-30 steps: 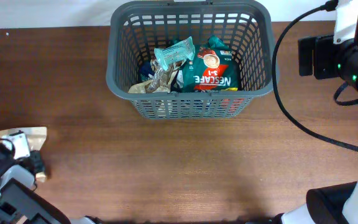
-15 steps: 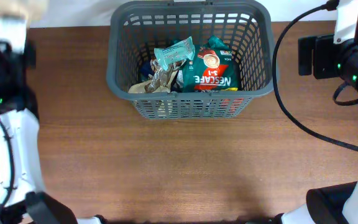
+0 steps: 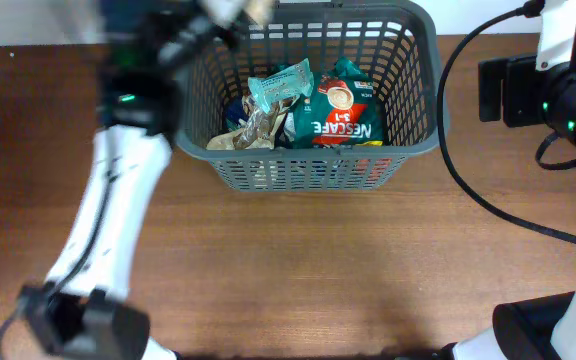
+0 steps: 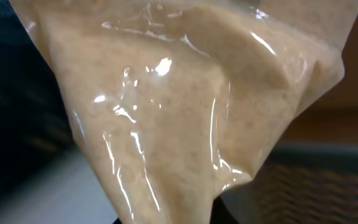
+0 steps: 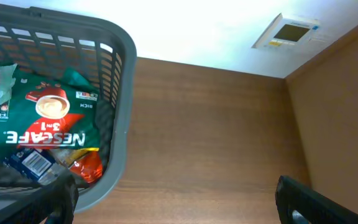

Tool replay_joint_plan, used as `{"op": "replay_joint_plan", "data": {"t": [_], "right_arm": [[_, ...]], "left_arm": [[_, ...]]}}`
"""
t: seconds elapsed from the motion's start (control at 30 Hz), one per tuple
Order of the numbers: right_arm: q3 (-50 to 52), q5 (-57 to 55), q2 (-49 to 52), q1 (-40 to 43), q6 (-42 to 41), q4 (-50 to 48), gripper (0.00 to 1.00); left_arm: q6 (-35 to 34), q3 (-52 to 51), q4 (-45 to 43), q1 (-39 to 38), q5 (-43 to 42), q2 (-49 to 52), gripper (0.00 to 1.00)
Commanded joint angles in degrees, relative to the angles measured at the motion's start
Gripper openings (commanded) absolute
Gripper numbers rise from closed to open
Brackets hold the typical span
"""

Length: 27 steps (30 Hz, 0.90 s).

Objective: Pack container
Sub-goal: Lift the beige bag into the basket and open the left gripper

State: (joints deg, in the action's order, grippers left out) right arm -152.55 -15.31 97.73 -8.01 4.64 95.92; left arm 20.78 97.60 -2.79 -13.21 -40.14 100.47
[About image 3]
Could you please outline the brown white snack bag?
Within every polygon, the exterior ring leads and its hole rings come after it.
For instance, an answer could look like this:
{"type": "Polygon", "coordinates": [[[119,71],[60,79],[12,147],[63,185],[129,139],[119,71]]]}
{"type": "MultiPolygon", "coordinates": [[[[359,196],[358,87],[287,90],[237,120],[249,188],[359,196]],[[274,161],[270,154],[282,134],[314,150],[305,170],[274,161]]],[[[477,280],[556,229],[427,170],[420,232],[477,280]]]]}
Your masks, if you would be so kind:
{"type": "Polygon", "coordinates": [[[269,114],[264,113],[248,94],[242,96],[245,112],[249,115],[244,127],[213,137],[206,145],[207,150],[251,150],[273,149],[277,132],[289,110],[297,103],[299,96],[291,97],[272,105],[269,114]]]}

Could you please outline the blue tissue pack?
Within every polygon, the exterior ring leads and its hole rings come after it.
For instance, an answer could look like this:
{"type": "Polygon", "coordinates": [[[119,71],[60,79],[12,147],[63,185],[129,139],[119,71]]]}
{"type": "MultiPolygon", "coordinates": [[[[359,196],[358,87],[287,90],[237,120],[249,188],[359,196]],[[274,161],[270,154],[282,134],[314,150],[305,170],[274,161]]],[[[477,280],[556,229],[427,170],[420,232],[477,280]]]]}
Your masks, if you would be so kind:
{"type": "Polygon", "coordinates": [[[248,122],[249,115],[245,112],[242,100],[242,97],[235,98],[225,108],[224,128],[227,132],[236,131],[248,122]]]}

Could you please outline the green Nescafe coffee bag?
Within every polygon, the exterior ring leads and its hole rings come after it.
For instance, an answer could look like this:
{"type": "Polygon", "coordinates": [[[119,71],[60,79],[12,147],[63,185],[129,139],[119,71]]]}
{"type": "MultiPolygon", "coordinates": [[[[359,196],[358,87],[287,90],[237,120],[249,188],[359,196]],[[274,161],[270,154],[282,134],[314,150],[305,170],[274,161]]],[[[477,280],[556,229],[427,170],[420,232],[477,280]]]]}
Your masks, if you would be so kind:
{"type": "Polygon", "coordinates": [[[385,132],[377,114],[373,82],[342,57],[315,88],[289,110],[276,144],[288,149],[382,146],[385,132]]]}

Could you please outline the teal small packet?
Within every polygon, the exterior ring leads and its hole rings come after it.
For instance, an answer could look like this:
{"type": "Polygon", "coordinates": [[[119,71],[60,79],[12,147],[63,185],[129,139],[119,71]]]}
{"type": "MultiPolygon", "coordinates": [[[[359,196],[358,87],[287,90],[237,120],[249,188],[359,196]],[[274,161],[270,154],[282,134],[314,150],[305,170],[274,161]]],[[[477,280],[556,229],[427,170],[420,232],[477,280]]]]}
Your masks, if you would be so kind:
{"type": "Polygon", "coordinates": [[[309,60],[304,59],[267,78],[250,77],[248,88],[257,106],[269,114],[276,102],[300,95],[309,97],[314,88],[314,74],[309,60]]]}

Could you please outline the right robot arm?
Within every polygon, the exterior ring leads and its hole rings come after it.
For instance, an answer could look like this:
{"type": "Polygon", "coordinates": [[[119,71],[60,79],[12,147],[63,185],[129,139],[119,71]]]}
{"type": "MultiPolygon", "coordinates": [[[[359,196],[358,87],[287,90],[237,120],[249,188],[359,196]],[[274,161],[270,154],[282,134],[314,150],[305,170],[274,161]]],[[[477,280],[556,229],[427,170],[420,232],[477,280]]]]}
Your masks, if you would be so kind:
{"type": "MultiPolygon", "coordinates": [[[[527,168],[516,162],[513,152],[487,154],[497,144],[497,136],[470,141],[463,132],[455,140],[457,152],[465,156],[468,170],[483,166],[487,174],[502,171],[500,184],[510,186],[510,201],[520,214],[533,215],[547,226],[562,221],[576,229],[576,170],[547,171],[545,178],[525,181],[527,168]]],[[[506,215],[496,216],[478,205],[458,182],[442,201],[440,238],[452,245],[448,303],[444,306],[441,331],[453,336],[456,344],[448,353],[453,359],[501,359],[504,354],[492,327],[466,332],[467,321],[480,320],[489,290],[508,288],[512,276],[528,285],[527,275],[553,275],[561,270],[565,279],[576,272],[576,245],[557,239],[552,249],[538,249],[541,235],[530,228],[512,224],[506,215]]],[[[566,312],[554,325],[549,344],[562,359],[576,359],[576,290],[566,312]]]]}

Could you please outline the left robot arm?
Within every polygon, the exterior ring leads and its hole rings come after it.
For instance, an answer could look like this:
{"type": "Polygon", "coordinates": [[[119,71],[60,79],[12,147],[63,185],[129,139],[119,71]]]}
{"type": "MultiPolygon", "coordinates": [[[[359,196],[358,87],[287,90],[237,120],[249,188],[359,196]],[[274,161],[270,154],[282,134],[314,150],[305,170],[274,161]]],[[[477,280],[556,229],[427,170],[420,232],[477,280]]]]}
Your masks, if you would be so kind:
{"type": "Polygon", "coordinates": [[[215,40],[229,48],[245,1],[104,1],[107,52],[97,65],[100,127],[68,240],[40,286],[24,286],[14,317],[43,351],[66,359],[172,359],[130,307],[145,213],[168,166],[183,108],[179,78],[215,40]]]}

